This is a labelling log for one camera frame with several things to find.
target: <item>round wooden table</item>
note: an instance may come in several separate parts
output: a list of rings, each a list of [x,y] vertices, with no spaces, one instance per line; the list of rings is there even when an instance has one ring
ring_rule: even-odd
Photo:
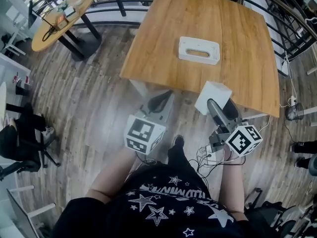
[[[75,7],[78,0],[66,1],[69,6]],[[42,25],[34,35],[32,49],[34,51],[41,51],[52,45],[56,40],[59,40],[72,52],[74,60],[85,60],[90,57],[98,49],[102,40],[100,34],[89,21],[88,17],[84,14],[93,1],[94,0],[82,0],[82,4],[78,6],[78,16],[70,21],[63,29],[51,34],[45,41],[42,39],[48,32],[50,25],[43,21]],[[60,13],[57,12],[56,9],[53,9],[45,16],[45,20],[50,24],[55,24],[58,15],[60,15]],[[76,38],[69,29],[80,17],[91,32],[84,34],[80,38]],[[63,36],[64,33],[74,42],[76,47]]]

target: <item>black t-shirt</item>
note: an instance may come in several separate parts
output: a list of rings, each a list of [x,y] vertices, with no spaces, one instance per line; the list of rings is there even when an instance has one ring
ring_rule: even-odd
[[[93,198],[71,200],[52,237],[254,236],[248,221],[235,221],[210,198],[198,176],[157,165],[132,174],[107,204]]]

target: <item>white box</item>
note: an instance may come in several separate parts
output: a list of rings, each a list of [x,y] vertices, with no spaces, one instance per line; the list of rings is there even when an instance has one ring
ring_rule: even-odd
[[[192,55],[188,52],[190,50],[207,53],[208,56]],[[219,44],[217,42],[182,36],[179,38],[178,58],[216,65],[220,60]]]
[[[130,115],[124,129],[124,145],[148,155],[162,140],[165,126]]]
[[[207,108],[207,100],[213,99],[217,102],[219,107],[223,109],[228,102],[232,91],[224,84],[206,81],[196,103],[195,108],[203,115],[207,115],[209,110]]]
[[[254,125],[238,126],[226,144],[240,157],[251,153],[263,141]]]

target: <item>small device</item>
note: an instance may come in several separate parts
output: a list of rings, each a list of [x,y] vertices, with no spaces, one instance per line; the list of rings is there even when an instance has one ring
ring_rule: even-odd
[[[75,8],[71,6],[67,7],[64,13],[68,22],[73,21],[76,17],[78,17],[78,13]]]
[[[130,115],[124,129],[124,145],[148,155],[162,140],[165,130],[163,125]]]
[[[178,58],[216,65],[220,60],[219,44],[182,36],[179,39]]]

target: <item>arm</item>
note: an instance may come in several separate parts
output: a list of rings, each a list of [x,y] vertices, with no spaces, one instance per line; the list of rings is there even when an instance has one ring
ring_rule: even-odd
[[[108,203],[122,188],[135,159],[136,155],[133,150],[122,148],[115,159],[110,161],[97,175],[86,197]]]
[[[230,157],[230,149],[224,147],[224,159]],[[237,159],[229,164],[240,164],[241,159]],[[228,212],[237,220],[248,220],[244,215],[244,190],[242,166],[224,165],[222,171],[222,181],[219,194],[219,202],[223,204]]]

